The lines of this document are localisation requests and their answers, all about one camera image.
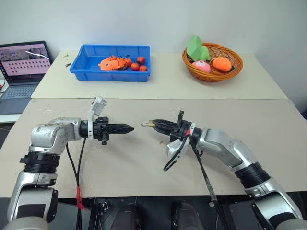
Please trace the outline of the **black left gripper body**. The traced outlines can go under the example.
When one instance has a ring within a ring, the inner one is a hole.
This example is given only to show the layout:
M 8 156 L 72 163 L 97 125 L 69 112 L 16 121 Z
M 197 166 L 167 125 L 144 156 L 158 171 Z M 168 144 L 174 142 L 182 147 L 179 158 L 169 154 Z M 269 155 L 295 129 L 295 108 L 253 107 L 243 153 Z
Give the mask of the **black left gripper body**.
M 102 145 L 106 145 L 109 141 L 108 128 L 108 117 L 98 117 L 93 122 L 93 139 L 100 141 Z

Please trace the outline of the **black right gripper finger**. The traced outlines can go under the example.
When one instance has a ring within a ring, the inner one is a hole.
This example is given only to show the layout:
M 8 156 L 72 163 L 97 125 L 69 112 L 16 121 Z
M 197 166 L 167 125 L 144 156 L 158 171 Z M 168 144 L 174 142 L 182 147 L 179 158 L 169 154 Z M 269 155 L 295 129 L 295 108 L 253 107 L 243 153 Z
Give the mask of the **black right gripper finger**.
M 158 127 L 158 126 L 155 126 L 154 129 L 158 133 L 161 133 L 161 134 L 164 134 L 164 135 L 170 135 L 171 132 L 173 132 L 175 128 L 174 127 Z
M 160 128 L 174 128 L 177 124 L 165 119 L 154 119 L 152 122 L 155 124 L 155 127 Z

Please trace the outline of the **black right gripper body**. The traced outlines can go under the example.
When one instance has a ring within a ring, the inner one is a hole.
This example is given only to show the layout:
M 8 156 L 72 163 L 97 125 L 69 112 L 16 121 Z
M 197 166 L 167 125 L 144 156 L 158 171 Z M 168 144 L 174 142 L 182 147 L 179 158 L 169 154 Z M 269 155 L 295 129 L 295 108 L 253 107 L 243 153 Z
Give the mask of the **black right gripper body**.
M 191 122 L 183 119 L 184 111 L 180 110 L 175 127 L 170 133 L 170 142 L 175 140 L 183 141 L 186 132 L 190 129 Z

